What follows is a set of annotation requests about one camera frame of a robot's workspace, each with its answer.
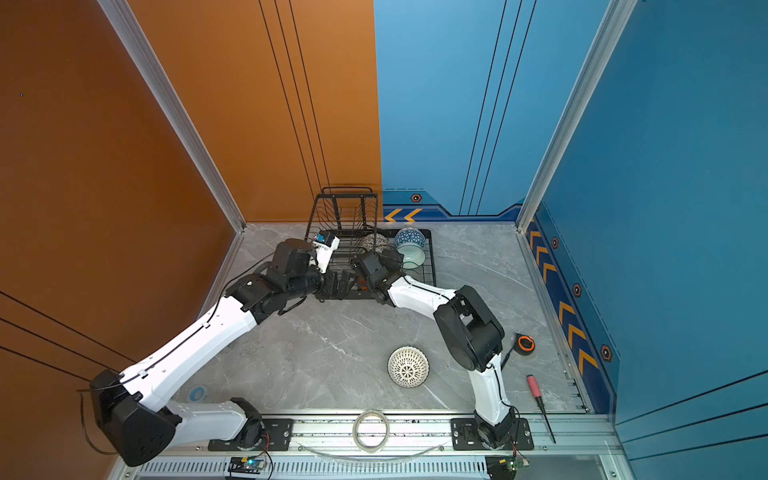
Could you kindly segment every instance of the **yellow chevron arrow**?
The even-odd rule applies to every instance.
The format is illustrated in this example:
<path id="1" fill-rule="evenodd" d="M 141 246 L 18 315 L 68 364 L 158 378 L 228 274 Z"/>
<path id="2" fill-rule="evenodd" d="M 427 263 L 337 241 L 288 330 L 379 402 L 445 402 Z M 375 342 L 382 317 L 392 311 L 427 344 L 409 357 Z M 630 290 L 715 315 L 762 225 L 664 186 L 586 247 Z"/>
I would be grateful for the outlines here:
<path id="1" fill-rule="evenodd" d="M 396 209 L 392 210 L 392 213 L 390 213 L 389 215 L 387 215 L 384 218 L 386 218 L 388 221 L 390 221 L 392 223 L 395 223 L 397 220 L 395 220 L 393 217 L 395 215 L 399 214 L 401 210 L 402 210 L 402 208 L 396 208 Z"/>
<path id="2" fill-rule="evenodd" d="M 554 265 L 551 263 L 544 262 L 544 285 L 547 284 L 547 270 L 552 270 L 553 272 L 558 271 L 558 269 L 554 268 Z"/>
<path id="3" fill-rule="evenodd" d="M 587 337 L 584 335 L 584 332 L 576 328 L 573 323 L 568 325 L 568 345 L 570 345 L 571 348 L 574 348 L 574 333 L 585 340 L 587 339 Z"/>
<path id="4" fill-rule="evenodd" d="M 563 324 L 563 310 L 566 312 L 571 312 L 574 315 L 576 315 L 576 312 L 574 312 L 574 309 L 572 306 L 568 305 L 567 303 L 560 302 L 560 324 Z"/>
<path id="5" fill-rule="evenodd" d="M 416 215 L 420 211 L 422 211 L 422 209 L 421 208 L 417 208 L 416 210 L 414 210 L 410 214 L 406 215 L 406 220 L 409 221 L 409 222 L 415 222 L 416 220 L 413 220 L 413 216 Z"/>
<path id="6" fill-rule="evenodd" d="M 531 250 L 533 250 L 533 237 L 541 237 L 539 232 L 531 232 Z"/>
<path id="7" fill-rule="evenodd" d="M 539 260 L 541 260 L 542 253 L 549 253 L 549 250 L 544 247 L 536 247 L 536 265 L 540 264 Z"/>
<path id="8" fill-rule="evenodd" d="M 587 360 L 589 363 L 594 365 L 596 369 L 599 369 L 598 362 L 595 361 L 588 353 L 586 353 L 584 350 L 579 349 L 578 351 L 578 371 L 581 374 L 581 376 L 584 376 L 584 361 Z"/>

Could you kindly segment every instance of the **black mounting plate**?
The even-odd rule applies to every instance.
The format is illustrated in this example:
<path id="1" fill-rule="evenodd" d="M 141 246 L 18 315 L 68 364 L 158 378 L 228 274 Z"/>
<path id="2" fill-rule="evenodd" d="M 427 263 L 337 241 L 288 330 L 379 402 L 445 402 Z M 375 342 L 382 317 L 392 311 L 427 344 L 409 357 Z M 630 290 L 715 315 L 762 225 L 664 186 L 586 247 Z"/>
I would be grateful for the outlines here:
<path id="1" fill-rule="evenodd" d="M 513 442 L 517 450 L 533 450 L 533 436 L 528 420 L 516 418 L 512 428 L 515 428 L 515 425 L 517 429 L 512 435 L 512 441 L 505 445 L 502 450 L 512 450 Z M 478 423 L 475 419 L 451 419 L 451 435 L 454 450 L 488 450 L 483 446 L 478 436 Z"/>
<path id="2" fill-rule="evenodd" d="M 264 419 L 263 422 L 266 431 L 270 433 L 270 451 L 287 452 L 290 438 L 293 434 L 293 419 Z M 226 440 L 211 440 L 208 442 L 209 452 L 261 452 L 265 448 L 266 438 L 259 439 L 259 442 L 248 450 L 240 450 L 232 445 L 232 442 Z"/>

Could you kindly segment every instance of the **tape measure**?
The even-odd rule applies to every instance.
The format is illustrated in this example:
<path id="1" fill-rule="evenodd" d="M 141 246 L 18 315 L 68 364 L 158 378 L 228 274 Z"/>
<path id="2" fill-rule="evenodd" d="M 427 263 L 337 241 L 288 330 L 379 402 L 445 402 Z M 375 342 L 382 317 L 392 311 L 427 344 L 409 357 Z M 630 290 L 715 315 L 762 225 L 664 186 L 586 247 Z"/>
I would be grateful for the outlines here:
<path id="1" fill-rule="evenodd" d="M 520 355 L 531 355 L 536 348 L 536 343 L 528 335 L 518 334 L 518 338 L 515 339 L 515 346 L 512 347 L 514 351 Z"/>

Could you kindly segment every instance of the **orange ring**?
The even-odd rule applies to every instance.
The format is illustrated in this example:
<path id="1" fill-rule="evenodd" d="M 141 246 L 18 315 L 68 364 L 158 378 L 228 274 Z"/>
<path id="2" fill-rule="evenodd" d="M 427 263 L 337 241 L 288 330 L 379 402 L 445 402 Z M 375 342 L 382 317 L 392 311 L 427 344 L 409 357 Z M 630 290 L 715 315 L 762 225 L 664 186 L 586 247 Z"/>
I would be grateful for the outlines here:
<path id="1" fill-rule="evenodd" d="M 522 340 L 523 339 L 526 339 L 529 342 L 531 342 L 531 348 L 525 348 L 525 346 L 523 346 L 523 344 L 522 344 Z M 520 335 L 518 337 L 518 346 L 524 352 L 533 352 L 533 349 L 536 348 L 536 343 L 533 341 L 533 339 L 530 336 L 528 336 L 528 335 Z"/>

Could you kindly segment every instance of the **orange wall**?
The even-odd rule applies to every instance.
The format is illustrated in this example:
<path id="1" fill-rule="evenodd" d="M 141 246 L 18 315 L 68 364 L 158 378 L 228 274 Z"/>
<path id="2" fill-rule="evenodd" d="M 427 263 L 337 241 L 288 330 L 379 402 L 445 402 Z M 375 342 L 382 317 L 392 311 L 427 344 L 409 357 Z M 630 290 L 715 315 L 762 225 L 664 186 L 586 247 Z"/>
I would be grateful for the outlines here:
<path id="1" fill-rule="evenodd" d="M 196 318 L 233 231 L 97 2 L 0 11 L 0 290 L 143 358 Z M 129 363 L 4 297 L 0 317 Z M 5 323 L 0 345 L 87 379 L 103 369 Z M 0 476 L 100 478 L 115 457 L 81 436 L 74 390 L 88 384 L 0 360 Z"/>
<path id="2" fill-rule="evenodd" d="M 372 0 L 129 3 L 246 220 L 381 191 Z"/>

